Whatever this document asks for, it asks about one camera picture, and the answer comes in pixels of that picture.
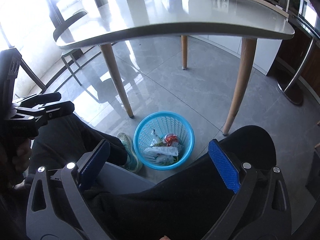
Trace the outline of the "person's left hand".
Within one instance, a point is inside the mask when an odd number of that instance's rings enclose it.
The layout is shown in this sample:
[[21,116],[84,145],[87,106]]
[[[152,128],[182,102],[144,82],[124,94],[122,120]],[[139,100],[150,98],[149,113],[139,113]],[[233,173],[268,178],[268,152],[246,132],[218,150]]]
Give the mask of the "person's left hand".
[[31,139],[28,138],[18,146],[16,155],[12,159],[12,163],[17,172],[22,173],[27,170],[30,164],[31,154]]

